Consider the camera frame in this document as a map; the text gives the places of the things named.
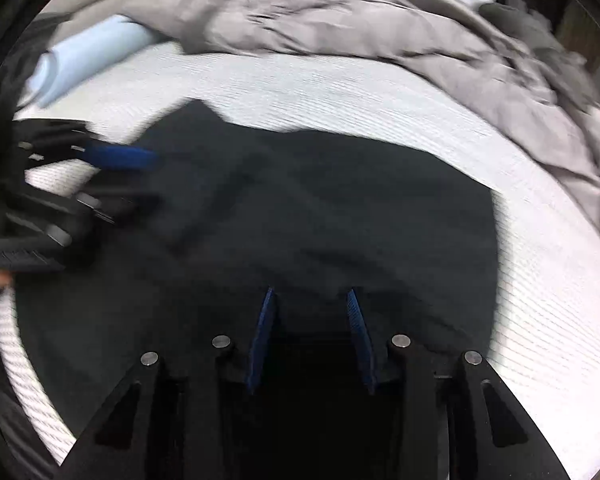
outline blue gripper pad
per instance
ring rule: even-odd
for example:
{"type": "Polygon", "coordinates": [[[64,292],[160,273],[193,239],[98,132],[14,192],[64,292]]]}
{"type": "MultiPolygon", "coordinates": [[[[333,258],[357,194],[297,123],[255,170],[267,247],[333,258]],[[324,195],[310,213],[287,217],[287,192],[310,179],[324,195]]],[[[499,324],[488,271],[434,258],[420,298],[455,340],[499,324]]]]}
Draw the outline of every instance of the blue gripper pad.
{"type": "Polygon", "coordinates": [[[86,148],[78,158],[101,170],[144,170],[157,157],[150,150],[134,146],[103,144],[86,148]]]}
{"type": "Polygon", "coordinates": [[[267,348],[269,347],[269,336],[273,327],[273,321],[276,318],[276,298],[273,289],[269,287],[264,301],[262,302],[262,309],[260,310],[260,317],[258,318],[258,325],[256,327],[256,335],[251,343],[251,350],[249,352],[249,368],[247,371],[247,388],[252,394],[260,384],[260,378],[262,377],[262,367],[264,366],[264,359],[267,355],[267,348]]]}
{"type": "Polygon", "coordinates": [[[351,328],[351,338],[358,357],[358,369],[362,381],[370,394],[376,391],[376,361],[374,359],[371,339],[366,330],[365,319],[362,316],[356,293],[351,289],[347,294],[347,317],[351,328]]]}

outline metal bolt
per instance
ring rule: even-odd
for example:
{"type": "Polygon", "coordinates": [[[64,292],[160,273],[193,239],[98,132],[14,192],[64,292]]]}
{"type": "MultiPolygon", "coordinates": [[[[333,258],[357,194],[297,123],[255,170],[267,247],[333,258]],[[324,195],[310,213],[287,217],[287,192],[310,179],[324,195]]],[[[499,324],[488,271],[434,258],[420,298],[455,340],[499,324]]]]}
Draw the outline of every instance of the metal bolt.
{"type": "Polygon", "coordinates": [[[211,341],[215,348],[227,348],[231,344],[231,338],[227,335],[217,335],[211,341]]]}
{"type": "Polygon", "coordinates": [[[147,352],[146,354],[142,354],[142,357],[140,358],[140,362],[144,366],[155,365],[157,361],[158,361],[158,354],[155,352],[147,352]]]}
{"type": "Polygon", "coordinates": [[[464,358],[471,365],[479,365],[482,362],[482,356],[474,350],[465,352],[464,358]]]}
{"type": "Polygon", "coordinates": [[[411,339],[407,335],[396,334],[391,338],[391,343],[398,348],[407,348],[411,344],[411,339]]]}

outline folded light blue cloth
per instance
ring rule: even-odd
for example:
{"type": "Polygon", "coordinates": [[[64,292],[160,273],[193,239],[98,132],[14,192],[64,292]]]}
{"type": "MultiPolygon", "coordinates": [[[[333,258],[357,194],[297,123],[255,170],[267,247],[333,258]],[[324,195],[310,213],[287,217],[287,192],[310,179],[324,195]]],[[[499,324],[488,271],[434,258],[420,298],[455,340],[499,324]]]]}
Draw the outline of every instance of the folded light blue cloth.
{"type": "Polygon", "coordinates": [[[27,81],[28,90],[40,92],[34,103],[45,108],[85,79],[162,38],[126,16],[111,16],[43,54],[27,81]]]}

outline white bed sheet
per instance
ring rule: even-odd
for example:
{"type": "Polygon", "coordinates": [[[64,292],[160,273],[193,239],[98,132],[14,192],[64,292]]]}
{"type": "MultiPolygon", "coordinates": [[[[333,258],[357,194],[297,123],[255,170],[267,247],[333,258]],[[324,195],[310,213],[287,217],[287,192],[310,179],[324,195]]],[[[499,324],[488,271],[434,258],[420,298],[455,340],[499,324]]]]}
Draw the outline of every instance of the white bed sheet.
{"type": "MultiPolygon", "coordinates": [[[[189,98],[227,120],[273,130],[318,128],[413,146],[496,192],[500,283],[489,359],[572,480],[600,467],[600,236],[560,185],[481,118],[396,66],[336,57],[181,56],[173,43],[136,54],[24,117],[91,121],[130,141],[189,98]]],[[[79,163],[32,171],[70,192],[79,163]]],[[[36,430],[58,462],[74,438],[22,348],[16,308],[0,301],[0,351],[36,430]]]]}

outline black metal frame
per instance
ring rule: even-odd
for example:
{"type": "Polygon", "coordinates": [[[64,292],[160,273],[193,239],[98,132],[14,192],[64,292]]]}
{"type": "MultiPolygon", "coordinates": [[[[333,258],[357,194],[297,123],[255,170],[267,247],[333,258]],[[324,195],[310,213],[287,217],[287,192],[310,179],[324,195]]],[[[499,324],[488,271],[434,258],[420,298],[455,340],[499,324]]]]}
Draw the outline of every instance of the black metal frame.
{"type": "MultiPolygon", "coordinates": [[[[258,395],[261,381],[266,381],[262,369],[279,301],[272,289],[260,296],[262,303],[258,294],[241,296],[244,306],[238,314],[219,302],[211,316],[199,320],[185,381],[172,377],[168,362],[158,354],[139,356],[80,435],[56,479],[251,478],[232,454],[222,391],[232,384],[243,397],[258,395]]],[[[361,360],[356,348],[360,385],[365,368],[374,361],[377,387],[397,383],[402,399],[392,438],[395,451],[378,478],[436,480],[440,456],[448,451],[450,480],[568,480],[544,436],[478,352],[463,352],[457,359],[440,356],[405,334],[397,333],[389,341],[373,336],[381,332],[373,316],[362,317],[362,325],[371,357],[361,360]],[[396,374],[380,372],[385,351],[384,365],[396,374]],[[439,443],[440,399],[448,417],[448,449],[439,443]]],[[[316,469],[322,466],[315,464],[316,469]]],[[[25,476],[0,438],[0,480],[20,478],[25,476]]]]}
{"type": "Polygon", "coordinates": [[[157,204],[157,197],[134,183],[153,161],[152,152],[100,140],[83,121],[33,119],[17,121],[13,129],[0,180],[0,269],[50,271],[87,263],[102,223],[122,224],[157,204]],[[64,197],[25,180],[31,168],[70,159],[105,168],[112,182],[64,197]]]}

